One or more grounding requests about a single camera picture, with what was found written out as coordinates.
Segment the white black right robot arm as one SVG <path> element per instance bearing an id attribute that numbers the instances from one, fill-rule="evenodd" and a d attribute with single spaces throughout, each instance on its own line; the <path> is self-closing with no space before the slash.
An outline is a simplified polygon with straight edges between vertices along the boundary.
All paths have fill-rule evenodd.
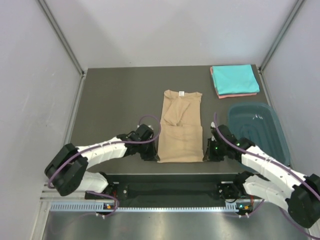
<path id="1" fill-rule="evenodd" d="M 226 125 L 210 126 L 205 162 L 228 157 L 252 169 L 236 175 L 233 192 L 239 198 L 252 195 L 280 209 L 301 227 L 311 228 L 320 219 L 320 177 L 297 172 L 265 153 L 251 140 L 237 139 Z"/>

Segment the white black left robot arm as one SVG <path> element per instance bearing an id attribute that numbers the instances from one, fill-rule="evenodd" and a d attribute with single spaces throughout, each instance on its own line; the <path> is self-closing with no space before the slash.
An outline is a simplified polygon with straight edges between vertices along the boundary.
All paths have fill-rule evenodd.
<path id="1" fill-rule="evenodd" d="M 64 145 L 44 170 L 48 187 L 64 197 L 75 191 L 95 192 L 109 198 L 114 191 L 103 172 L 88 169 L 103 162 L 139 154 L 144 161 L 157 161 L 153 129 L 141 124 L 128 134 L 88 146 Z"/>

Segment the beige t shirt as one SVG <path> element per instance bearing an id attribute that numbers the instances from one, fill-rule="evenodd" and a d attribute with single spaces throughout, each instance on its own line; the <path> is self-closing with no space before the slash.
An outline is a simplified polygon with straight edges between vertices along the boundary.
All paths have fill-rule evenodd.
<path id="1" fill-rule="evenodd" d="M 164 92 L 157 150 L 159 163 L 203 161 L 201 102 L 200 92 Z"/>

